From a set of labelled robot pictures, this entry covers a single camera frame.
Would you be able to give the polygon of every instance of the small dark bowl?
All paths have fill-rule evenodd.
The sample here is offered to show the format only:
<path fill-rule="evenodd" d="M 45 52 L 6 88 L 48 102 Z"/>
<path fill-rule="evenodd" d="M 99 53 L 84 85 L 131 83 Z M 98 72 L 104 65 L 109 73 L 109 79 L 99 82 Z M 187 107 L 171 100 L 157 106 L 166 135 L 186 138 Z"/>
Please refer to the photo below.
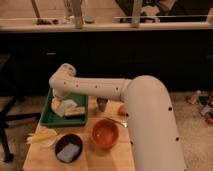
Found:
<path fill-rule="evenodd" d="M 83 142 L 81 140 L 81 138 L 75 134 L 67 134 L 65 136 L 63 136 L 56 144 L 55 146 L 55 154 L 56 154 L 56 158 L 57 158 L 57 154 L 69 143 L 72 143 L 74 145 L 77 145 L 80 149 L 79 149 L 79 153 L 76 154 L 74 157 L 73 157 L 73 161 L 75 161 L 81 154 L 82 152 L 82 149 L 83 149 Z"/>

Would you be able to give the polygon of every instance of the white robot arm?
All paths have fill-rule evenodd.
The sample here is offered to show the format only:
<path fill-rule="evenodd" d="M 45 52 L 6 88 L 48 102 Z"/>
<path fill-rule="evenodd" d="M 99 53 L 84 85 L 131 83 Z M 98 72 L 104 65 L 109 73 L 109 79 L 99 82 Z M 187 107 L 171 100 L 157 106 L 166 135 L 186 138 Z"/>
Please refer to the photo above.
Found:
<path fill-rule="evenodd" d="M 186 171 L 171 100 L 165 86 L 151 76 L 129 79 L 75 77 L 62 66 L 49 84 L 63 99 L 70 92 L 123 101 L 136 171 Z"/>

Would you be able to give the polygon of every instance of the wooden surface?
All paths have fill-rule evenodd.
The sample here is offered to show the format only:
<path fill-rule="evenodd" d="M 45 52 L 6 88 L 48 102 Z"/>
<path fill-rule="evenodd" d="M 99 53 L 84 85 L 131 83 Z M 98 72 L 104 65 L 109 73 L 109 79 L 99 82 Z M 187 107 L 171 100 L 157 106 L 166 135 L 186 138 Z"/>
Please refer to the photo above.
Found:
<path fill-rule="evenodd" d="M 95 98 L 89 98 L 89 118 L 84 127 L 66 127 L 54 128 L 58 133 L 65 135 L 69 133 L 77 134 L 83 140 L 83 152 L 80 157 L 69 164 L 61 163 L 56 159 L 54 148 L 42 148 L 37 144 L 30 146 L 25 163 L 24 170 L 37 171 L 134 171 L 134 163 L 129 140 L 128 129 L 121 125 L 119 128 L 119 139 L 115 146 L 110 150 L 98 148 L 91 141 L 91 132 L 94 123 L 103 117 L 111 117 L 125 120 L 117 115 L 120 102 L 109 101 L 105 112 L 99 112 L 96 108 Z M 36 132 L 46 129 L 40 124 Z"/>

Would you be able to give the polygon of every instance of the orange bowl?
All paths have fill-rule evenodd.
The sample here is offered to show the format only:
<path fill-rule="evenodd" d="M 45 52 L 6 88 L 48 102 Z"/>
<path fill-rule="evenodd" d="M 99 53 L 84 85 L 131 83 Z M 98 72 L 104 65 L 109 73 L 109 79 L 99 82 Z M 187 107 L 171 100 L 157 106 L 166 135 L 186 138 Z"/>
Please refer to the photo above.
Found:
<path fill-rule="evenodd" d="M 93 126 L 92 140 L 101 148 L 111 148 L 117 142 L 118 136 L 118 127 L 112 121 L 103 119 Z"/>

